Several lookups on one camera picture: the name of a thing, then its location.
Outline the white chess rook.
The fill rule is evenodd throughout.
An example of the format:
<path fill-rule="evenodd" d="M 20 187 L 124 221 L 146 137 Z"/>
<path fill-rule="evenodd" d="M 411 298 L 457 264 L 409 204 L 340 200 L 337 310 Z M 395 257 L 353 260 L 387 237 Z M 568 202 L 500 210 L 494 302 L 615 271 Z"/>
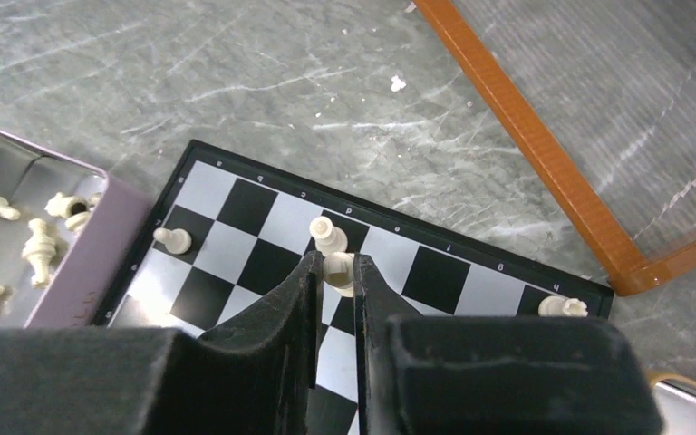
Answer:
<path fill-rule="evenodd" d="M 577 298 L 550 295 L 543 299 L 537 309 L 541 316 L 587 317 L 587 304 Z"/>

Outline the white piece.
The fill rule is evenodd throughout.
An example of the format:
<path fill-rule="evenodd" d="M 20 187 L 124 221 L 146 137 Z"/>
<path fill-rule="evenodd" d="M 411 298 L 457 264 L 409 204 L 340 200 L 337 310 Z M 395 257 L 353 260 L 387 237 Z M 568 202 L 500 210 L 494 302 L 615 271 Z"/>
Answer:
<path fill-rule="evenodd" d="M 354 254 L 334 253 L 324 258 L 324 281 L 343 297 L 353 298 Z"/>

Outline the white pawn file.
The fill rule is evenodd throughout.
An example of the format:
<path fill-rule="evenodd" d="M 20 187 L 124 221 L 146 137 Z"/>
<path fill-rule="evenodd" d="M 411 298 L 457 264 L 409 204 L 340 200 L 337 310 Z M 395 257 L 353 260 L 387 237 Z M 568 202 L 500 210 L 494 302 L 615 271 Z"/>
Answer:
<path fill-rule="evenodd" d="M 159 227 L 153 231 L 152 235 L 156 242 L 161 243 L 169 253 L 174 255 L 187 253 L 192 245 L 192 236 L 182 228 Z"/>

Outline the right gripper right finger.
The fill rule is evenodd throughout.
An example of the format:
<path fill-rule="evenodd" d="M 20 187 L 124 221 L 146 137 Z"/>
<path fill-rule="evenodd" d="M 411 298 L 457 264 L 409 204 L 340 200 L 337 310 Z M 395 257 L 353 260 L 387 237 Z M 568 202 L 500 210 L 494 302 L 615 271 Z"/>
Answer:
<path fill-rule="evenodd" d="M 353 263 L 363 434 L 659 434 L 624 335 L 601 318 L 423 315 Z"/>

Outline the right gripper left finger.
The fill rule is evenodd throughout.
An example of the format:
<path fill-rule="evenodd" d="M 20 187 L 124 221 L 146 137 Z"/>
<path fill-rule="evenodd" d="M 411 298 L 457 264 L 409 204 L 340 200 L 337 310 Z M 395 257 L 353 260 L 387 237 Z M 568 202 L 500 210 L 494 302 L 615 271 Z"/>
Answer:
<path fill-rule="evenodd" d="M 304 434 L 323 257 L 199 336 L 0 329 L 0 434 Z"/>

